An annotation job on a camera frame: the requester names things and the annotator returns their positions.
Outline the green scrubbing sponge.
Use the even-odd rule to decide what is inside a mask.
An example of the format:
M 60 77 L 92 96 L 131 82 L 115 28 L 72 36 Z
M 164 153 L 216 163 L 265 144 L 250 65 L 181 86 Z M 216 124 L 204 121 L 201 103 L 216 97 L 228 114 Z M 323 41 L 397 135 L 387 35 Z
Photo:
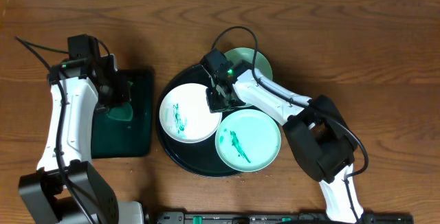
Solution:
M 107 111 L 107 117 L 121 122 L 129 122 L 133 119 L 133 108 L 129 102 L 118 107 L 110 108 Z

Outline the white plate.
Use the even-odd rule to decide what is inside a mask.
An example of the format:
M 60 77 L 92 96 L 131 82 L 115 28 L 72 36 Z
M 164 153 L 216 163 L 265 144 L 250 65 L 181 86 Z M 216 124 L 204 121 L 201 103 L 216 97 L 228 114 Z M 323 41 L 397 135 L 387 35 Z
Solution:
M 216 132 L 222 114 L 210 111 L 207 89 L 202 84 L 187 83 L 165 95 L 159 106 L 159 122 L 169 137 L 181 143 L 194 144 Z

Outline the mint green plate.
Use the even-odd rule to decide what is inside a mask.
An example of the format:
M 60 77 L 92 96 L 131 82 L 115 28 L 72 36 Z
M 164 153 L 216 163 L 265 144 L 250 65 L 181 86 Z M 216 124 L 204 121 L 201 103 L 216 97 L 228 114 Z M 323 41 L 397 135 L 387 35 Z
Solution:
M 252 64 L 253 56 L 254 56 L 254 49 L 250 49 L 246 47 L 238 47 L 227 51 L 225 53 L 225 57 L 233 63 L 233 66 L 229 68 L 229 70 L 226 73 L 227 79 L 233 80 L 239 75 L 238 65 L 241 63 L 241 61 L 246 61 L 249 64 Z M 255 66 L 266 78 L 269 78 L 270 80 L 273 79 L 273 72 L 270 63 L 266 59 L 266 57 L 260 52 L 258 52 L 256 55 Z M 228 111 L 235 109 L 243 109 L 248 107 L 252 107 L 252 105 L 244 102 L 237 102 L 236 105 L 234 106 L 232 101 L 229 101 L 228 103 Z
M 280 133 L 277 123 L 262 111 L 235 111 L 220 123 L 215 148 L 227 166 L 254 172 L 275 160 L 281 148 Z

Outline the mint green plate front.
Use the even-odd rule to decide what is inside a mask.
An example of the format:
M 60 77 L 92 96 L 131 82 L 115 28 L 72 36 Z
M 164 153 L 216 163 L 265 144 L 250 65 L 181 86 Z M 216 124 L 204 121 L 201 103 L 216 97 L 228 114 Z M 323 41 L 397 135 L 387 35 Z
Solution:
M 281 148 L 280 133 L 277 123 L 262 111 L 235 111 L 220 123 L 215 148 L 227 166 L 254 172 L 275 160 Z

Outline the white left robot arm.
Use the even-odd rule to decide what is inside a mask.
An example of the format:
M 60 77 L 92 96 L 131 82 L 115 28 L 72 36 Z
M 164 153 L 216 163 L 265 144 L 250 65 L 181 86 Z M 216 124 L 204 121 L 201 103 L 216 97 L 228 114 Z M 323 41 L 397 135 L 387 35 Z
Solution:
M 36 171 L 19 179 L 19 194 L 35 223 L 144 223 L 142 204 L 119 201 L 91 156 L 94 114 L 127 103 L 130 84 L 96 37 L 71 36 L 67 45 L 68 57 L 47 66 L 49 133 Z

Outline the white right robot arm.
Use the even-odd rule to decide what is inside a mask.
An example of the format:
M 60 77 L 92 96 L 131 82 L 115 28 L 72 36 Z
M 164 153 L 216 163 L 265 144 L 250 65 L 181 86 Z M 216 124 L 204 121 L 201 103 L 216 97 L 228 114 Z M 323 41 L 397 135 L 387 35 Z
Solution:
M 200 61 L 211 79 L 206 95 L 213 113 L 250 104 L 283 128 L 294 159 L 320 184 L 331 221 L 361 223 L 364 213 L 353 177 L 369 165 L 367 151 L 326 96 L 293 93 L 264 76 L 254 63 L 234 64 L 217 49 Z

